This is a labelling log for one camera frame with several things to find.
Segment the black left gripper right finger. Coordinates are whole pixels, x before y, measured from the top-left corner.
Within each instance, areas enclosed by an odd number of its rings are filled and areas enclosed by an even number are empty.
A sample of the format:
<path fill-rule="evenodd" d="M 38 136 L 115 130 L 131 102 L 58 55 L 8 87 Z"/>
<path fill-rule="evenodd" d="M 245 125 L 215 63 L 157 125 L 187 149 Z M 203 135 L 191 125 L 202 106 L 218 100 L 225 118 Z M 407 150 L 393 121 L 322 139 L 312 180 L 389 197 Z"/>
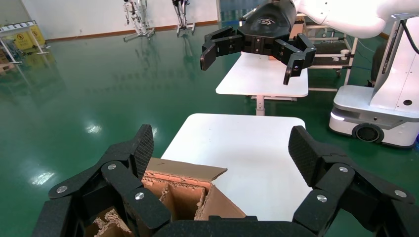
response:
<path fill-rule="evenodd" d="M 288 150 L 311 188 L 294 223 L 322 237 L 345 210 L 376 237 L 418 236 L 419 208 L 407 190 L 362 169 L 340 148 L 316 141 L 301 125 L 291 129 Z"/>

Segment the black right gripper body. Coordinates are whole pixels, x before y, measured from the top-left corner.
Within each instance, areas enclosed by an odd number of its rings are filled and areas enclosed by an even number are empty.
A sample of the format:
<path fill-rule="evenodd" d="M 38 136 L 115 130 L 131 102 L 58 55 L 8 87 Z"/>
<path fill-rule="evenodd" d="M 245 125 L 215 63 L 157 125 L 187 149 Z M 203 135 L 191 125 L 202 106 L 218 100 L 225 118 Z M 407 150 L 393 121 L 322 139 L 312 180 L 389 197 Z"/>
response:
<path fill-rule="evenodd" d="M 237 29 L 243 39 L 242 52 L 271 55 L 275 40 L 289 40 L 296 14 L 291 0 L 263 2 Z"/>

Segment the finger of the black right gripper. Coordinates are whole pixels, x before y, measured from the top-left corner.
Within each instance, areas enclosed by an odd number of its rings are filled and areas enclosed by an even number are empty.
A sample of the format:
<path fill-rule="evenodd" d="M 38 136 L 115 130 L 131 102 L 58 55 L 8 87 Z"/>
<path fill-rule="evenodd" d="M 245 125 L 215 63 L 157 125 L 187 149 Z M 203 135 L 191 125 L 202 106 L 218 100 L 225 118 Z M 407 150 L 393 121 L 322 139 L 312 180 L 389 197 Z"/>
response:
<path fill-rule="evenodd" d="M 283 84 L 288 85 L 291 77 L 299 77 L 303 69 L 313 65 L 317 48 L 303 34 L 298 33 L 290 42 L 274 41 L 274 58 L 286 65 Z"/>
<path fill-rule="evenodd" d="M 231 26 L 224 27 L 205 35 L 200 56 L 200 67 L 206 71 L 219 56 L 241 52 L 244 36 Z"/>

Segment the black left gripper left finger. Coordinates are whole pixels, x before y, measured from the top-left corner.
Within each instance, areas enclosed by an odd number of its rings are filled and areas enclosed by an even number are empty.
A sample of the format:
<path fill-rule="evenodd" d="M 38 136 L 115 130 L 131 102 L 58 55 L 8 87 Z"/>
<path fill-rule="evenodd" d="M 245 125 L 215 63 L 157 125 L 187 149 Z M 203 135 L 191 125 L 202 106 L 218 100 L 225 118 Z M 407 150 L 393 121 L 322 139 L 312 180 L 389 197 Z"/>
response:
<path fill-rule="evenodd" d="M 111 145 L 92 167 L 50 189 L 32 236 L 84 237 L 111 207 L 136 237 L 153 236 L 171 221 L 170 211 L 142 183 L 153 151 L 149 124 L 132 139 Z"/>

